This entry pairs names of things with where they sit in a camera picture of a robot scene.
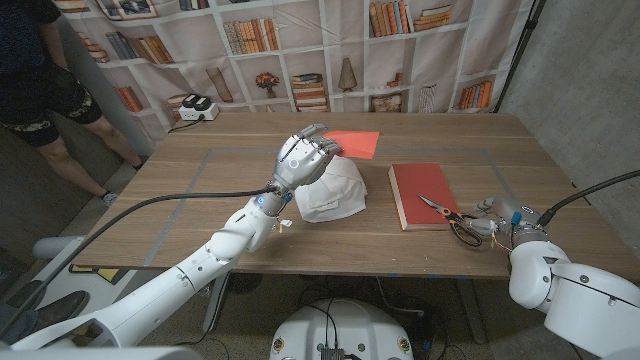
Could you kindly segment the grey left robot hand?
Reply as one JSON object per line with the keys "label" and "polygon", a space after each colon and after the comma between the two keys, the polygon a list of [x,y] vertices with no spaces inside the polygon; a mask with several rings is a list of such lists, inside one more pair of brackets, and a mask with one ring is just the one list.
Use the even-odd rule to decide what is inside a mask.
{"label": "grey left robot hand", "polygon": [[326,130],[324,124],[312,124],[287,139],[278,152],[273,172],[277,194],[284,196],[323,175],[334,155],[342,150],[335,140],[322,137]]}

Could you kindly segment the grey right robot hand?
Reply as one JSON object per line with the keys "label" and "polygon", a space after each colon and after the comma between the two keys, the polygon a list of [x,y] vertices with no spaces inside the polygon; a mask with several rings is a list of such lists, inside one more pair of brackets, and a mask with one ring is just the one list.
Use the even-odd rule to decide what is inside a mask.
{"label": "grey right robot hand", "polygon": [[510,237],[513,248],[526,242],[550,240],[546,230],[536,224],[541,214],[516,198],[501,195],[486,198],[474,207],[474,214],[496,215],[498,229]]}

